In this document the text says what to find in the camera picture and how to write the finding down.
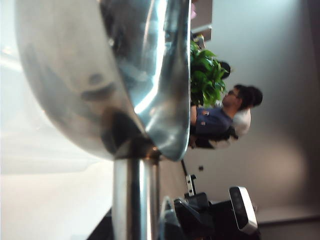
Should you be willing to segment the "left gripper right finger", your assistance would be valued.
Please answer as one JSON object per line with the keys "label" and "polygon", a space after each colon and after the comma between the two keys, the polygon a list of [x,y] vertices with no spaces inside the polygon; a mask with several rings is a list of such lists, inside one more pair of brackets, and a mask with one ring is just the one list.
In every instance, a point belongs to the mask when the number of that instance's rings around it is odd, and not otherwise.
{"label": "left gripper right finger", "polygon": [[173,201],[165,196],[161,203],[159,215],[159,239],[183,240],[184,233],[177,218]]}

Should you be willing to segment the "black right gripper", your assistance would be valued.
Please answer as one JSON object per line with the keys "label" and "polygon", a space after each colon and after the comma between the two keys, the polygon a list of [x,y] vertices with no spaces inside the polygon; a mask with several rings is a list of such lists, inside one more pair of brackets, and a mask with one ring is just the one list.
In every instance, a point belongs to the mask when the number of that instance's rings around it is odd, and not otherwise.
{"label": "black right gripper", "polygon": [[188,240],[259,240],[255,212],[247,196],[240,192],[212,204],[205,193],[199,197],[174,200],[181,228]]}

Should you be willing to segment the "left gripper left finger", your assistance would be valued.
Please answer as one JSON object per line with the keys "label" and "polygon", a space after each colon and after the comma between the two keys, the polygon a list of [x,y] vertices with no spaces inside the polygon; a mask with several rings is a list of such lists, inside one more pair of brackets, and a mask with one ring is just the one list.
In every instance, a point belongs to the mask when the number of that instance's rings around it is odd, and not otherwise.
{"label": "left gripper left finger", "polygon": [[112,240],[113,239],[113,224],[112,224],[112,209],[110,208],[99,224],[95,227],[92,233],[87,237],[87,240]]}

